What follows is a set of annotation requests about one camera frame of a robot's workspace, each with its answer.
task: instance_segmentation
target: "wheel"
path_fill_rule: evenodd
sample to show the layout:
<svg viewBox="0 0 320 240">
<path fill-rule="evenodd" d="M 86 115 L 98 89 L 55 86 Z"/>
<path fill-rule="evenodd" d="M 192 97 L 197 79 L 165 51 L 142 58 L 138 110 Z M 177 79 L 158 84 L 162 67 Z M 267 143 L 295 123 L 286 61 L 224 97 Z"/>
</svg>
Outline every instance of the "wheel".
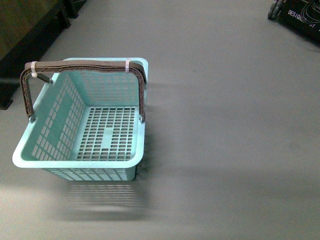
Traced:
<svg viewBox="0 0 320 240">
<path fill-rule="evenodd" d="M 268 19 L 275 20 L 279 15 L 283 5 L 284 5 L 284 0 L 274 0 L 268 12 Z"/>
</svg>

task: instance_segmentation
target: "light blue basket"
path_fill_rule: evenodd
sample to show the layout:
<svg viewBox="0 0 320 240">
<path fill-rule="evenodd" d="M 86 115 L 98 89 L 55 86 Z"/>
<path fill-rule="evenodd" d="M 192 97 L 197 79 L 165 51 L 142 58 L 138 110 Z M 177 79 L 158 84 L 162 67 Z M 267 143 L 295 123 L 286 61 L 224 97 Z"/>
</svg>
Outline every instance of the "light blue basket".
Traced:
<svg viewBox="0 0 320 240">
<path fill-rule="evenodd" d="M 85 69 L 59 68 L 84 61 Z M 148 62 L 143 58 L 68 58 L 50 63 L 57 65 L 51 69 L 60 71 L 43 86 L 33 108 L 28 81 L 21 80 L 30 118 L 13 163 L 67 180 L 133 180 L 144 154 Z M 112 70 L 88 70 L 91 63 Z M 26 64 L 28 70 L 21 77 L 33 72 L 45 81 L 41 73 L 50 72 L 42 67 L 45 62 L 33 64 L 34 68 Z M 144 70 L 142 85 L 132 65 Z"/>
</svg>

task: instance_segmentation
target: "gray floor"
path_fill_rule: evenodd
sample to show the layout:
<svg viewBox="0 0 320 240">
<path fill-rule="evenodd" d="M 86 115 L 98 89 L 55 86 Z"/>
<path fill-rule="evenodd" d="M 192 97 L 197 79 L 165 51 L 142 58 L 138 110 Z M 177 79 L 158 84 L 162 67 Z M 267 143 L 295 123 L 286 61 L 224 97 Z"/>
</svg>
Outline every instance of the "gray floor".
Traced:
<svg viewBox="0 0 320 240">
<path fill-rule="evenodd" d="M 143 169 L 115 194 L 14 166 L 19 90 L 0 111 L 0 239 L 320 239 L 320 50 L 271 3 L 89 0 L 42 60 L 149 61 Z"/>
</svg>

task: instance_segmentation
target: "brown handle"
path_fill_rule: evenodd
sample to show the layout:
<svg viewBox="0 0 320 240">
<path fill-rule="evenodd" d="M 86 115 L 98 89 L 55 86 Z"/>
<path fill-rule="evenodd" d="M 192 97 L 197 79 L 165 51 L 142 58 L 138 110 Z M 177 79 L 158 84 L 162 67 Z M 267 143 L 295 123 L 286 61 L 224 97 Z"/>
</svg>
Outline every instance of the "brown handle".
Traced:
<svg viewBox="0 0 320 240">
<path fill-rule="evenodd" d="M 95 71 L 100 73 L 124 73 L 126 71 L 125 61 L 98 61 L 98 60 L 66 60 L 66 61 L 40 61 L 34 66 L 36 73 L 62 73 L 65 71 Z M 32 104 L 29 78 L 32 73 L 31 62 L 24 66 L 24 71 L 20 76 L 20 84 L 24 99 L 25 111 L 28 119 L 34 115 Z M 136 76 L 138 80 L 139 93 L 139 114 L 142 116 L 142 122 L 145 121 L 145 101 L 144 101 L 144 83 L 147 82 L 144 67 L 138 63 L 129 63 L 129 73 Z"/>
</svg>

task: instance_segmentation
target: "plastic basket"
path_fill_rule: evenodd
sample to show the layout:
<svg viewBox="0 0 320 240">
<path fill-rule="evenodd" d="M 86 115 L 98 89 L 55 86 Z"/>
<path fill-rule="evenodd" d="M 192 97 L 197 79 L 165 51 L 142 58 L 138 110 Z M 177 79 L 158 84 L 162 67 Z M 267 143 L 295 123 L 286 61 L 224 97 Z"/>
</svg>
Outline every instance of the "plastic basket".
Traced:
<svg viewBox="0 0 320 240">
<path fill-rule="evenodd" d="M 29 74 L 47 82 L 34 106 Z M 20 82 L 29 123 L 13 163 L 67 180 L 133 180 L 144 153 L 147 76 L 143 58 L 27 63 Z"/>
</svg>

